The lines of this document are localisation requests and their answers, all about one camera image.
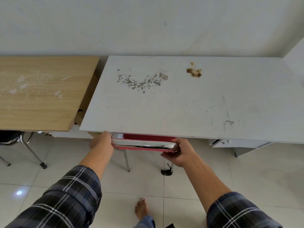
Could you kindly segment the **black chair with metal legs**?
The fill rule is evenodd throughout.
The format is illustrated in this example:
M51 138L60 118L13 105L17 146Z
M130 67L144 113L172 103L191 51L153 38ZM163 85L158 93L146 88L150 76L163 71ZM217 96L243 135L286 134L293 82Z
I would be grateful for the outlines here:
M28 145L35 132L31 132L28 140L25 140L25 131L0 130L0 146L13 146L22 143L25 148L40 162L40 166L46 169L48 166L42 161Z

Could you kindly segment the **person's bare foot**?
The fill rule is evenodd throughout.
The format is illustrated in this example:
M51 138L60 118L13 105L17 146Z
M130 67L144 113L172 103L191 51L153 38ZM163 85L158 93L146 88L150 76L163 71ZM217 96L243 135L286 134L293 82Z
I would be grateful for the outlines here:
M139 221L141 221L144 217L149 215L147 203L144 198L142 198L137 202L135 206L135 214Z

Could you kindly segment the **person's right forearm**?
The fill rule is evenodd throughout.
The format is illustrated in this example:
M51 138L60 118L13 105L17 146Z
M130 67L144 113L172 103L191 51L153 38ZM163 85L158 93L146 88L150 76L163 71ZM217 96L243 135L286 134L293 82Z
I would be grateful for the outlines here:
M203 208L208 228L283 228L258 206L233 192L196 154L186 154L183 168Z

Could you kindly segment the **person's left forearm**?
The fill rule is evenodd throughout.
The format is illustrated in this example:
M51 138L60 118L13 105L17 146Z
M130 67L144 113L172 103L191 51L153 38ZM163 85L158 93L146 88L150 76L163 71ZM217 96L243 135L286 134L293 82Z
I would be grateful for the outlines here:
M93 149L5 228L89 228L101 202L100 180L113 150Z

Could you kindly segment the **person's grey trouser leg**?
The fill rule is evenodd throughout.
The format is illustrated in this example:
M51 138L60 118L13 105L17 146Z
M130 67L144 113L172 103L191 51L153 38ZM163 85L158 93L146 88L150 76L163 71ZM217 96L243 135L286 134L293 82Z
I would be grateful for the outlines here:
M144 216L133 228L155 228L155 222L152 216Z

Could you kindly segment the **wooden table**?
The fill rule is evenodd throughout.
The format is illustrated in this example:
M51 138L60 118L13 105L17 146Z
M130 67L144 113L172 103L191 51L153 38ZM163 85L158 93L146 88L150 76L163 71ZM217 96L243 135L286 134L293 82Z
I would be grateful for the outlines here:
M67 132L98 56L0 56L0 130Z

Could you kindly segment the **white drawer cabinet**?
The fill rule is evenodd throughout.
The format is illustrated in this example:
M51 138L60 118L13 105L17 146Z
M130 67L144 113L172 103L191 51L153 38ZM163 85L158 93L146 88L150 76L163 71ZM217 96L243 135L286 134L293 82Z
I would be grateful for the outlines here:
M213 148L232 148L234 150L235 157L240 157L241 155L253 150L270 145L273 142L244 139L208 139L208 143Z

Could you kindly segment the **person's right hand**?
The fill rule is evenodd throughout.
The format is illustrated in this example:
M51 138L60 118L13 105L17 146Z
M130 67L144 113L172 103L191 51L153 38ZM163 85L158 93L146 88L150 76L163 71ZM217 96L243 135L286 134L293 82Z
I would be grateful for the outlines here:
M178 149L178 151L163 152L161 153L161 156L178 167L184 167L185 164L199 157L190 142L188 142L188 152L181 152L178 147L178 144L176 143L175 148Z

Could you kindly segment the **red chair with chrome frame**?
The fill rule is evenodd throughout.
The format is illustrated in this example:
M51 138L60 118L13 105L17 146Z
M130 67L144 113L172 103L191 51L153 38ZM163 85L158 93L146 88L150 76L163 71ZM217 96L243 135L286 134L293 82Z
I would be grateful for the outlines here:
M112 135L112 146L123 151L127 172L130 172L127 150L148 150L157 152L172 153L174 157L181 154L178 143L172 142L175 137L158 135L139 135L139 134L118 134Z

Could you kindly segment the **white panel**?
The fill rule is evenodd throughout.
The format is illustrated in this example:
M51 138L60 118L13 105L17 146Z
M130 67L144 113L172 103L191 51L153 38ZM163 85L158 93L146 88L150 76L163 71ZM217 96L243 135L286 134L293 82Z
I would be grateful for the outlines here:
M68 132L52 131L48 135L55 138L92 139L93 136L86 131L79 130L79 125L74 125Z

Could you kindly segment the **person's left hand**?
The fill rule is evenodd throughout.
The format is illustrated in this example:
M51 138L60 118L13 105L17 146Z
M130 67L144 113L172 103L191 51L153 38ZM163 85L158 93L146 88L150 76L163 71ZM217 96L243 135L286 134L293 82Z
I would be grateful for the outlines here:
M97 154L112 155L114 152L112 141L103 142L103 133L93 138L89 143L89 147L93 153L97 153Z

